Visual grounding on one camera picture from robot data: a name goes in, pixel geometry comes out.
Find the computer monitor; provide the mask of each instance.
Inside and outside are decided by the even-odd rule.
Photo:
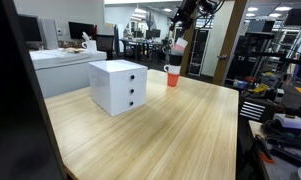
[[[19,14],[22,34],[27,43],[43,43],[37,16]]]
[[[87,33],[88,36],[93,36],[93,24],[84,24],[78,22],[69,22],[69,31],[71,39],[82,39],[82,33]]]
[[[151,30],[146,30],[146,39],[151,39],[152,36],[152,31]]]
[[[160,29],[152,29],[152,37],[160,37]]]
[[[134,31],[134,33],[133,33],[133,36],[136,38],[136,37],[143,37],[143,33],[142,33],[142,31]]]

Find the ceiling light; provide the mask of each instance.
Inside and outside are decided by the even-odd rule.
[[[166,12],[171,12],[171,11],[172,11],[172,10],[169,9],[169,8],[163,8],[162,10],[163,10],[163,11],[166,11]]]
[[[255,7],[249,7],[249,8],[248,8],[248,11],[258,11],[258,8],[255,8]]]
[[[143,9],[139,9],[139,8],[136,8],[136,10],[134,10],[134,12],[136,12],[136,13],[147,13],[147,11],[145,11]]]
[[[134,19],[134,20],[141,21],[141,19],[140,19],[140,18],[136,18],[136,17],[131,17],[131,19]]]
[[[248,16],[248,17],[252,17],[252,16],[255,16],[255,14],[248,13],[246,16]]]
[[[134,17],[138,17],[138,18],[146,18],[146,16],[145,15],[141,15],[141,14],[132,14],[132,16],[134,16]]]
[[[270,14],[269,16],[270,16],[270,17],[279,17],[279,16],[281,16],[281,14],[273,13],[273,14]]]
[[[277,7],[276,11],[289,11],[290,9],[292,9],[291,7]]]

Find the shelf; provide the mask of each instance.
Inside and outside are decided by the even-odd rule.
[[[280,46],[293,46],[294,44],[292,43],[280,43]]]
[[[293,64],[300,64],[301,65],[301,60],[295,60],[295,59],[282,59],[282,62],[285,63],[293,63]]]
[[[200,74],[194,74],[194,73],[191,73],[191,72],[189,72],[188,74],[194,75],[194,76],[200,76]]]
[[[190,64],[194,64],[194,65],[198,65],[198,66],[200,66],[200,65],[201,65],[200,63],[190,63]]]
[[[301,30],[301,26],[285,26],[283,25],[281,27],[281,29],[285,29],[285,30]]]

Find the white cup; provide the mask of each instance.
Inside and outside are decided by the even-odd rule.
[[[165,65],[163,67],[164,71],[170,73],[170,74],[180,74],[181,66],[173,66],[173,65]]]
[[[81,45],[83,48],[87,49],[88,52],[91,52],[91,53],[97,52],[97,43],[95,40],[85,41]]]

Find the cabinet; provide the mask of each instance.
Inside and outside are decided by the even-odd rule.
[[[60,50],[30,52],[44,98],[89,86],[88,62],[105,61],[105,52],[64,53]]]
[[[249,57],[249,52],[265,52],[274,37],[273,33],[265,32],[247,32],[241,35],[226,80],[234,81],[244,79],[246,76],[256,77],[262,57]]]
[[[115,116],[146,101],[146,66],[125,60],[89,63],[92,99]]]
[[[190,45],[190,54],[188,61],[188,74],[200,76],[200,72],[203,65],[203,60],[209,39],[209,29],[195,29],[193,33],[192,41],[188,43]],[[181,28],[176,28],[174,33],[174,39],[177,40],[181,37]]]
[[[299,30],[295,29],[282,29],[273,30],[276,33],[273,39],[272,51],[273,52],[287,52],[287,56],[294,55],[294,46],[299,38]]]

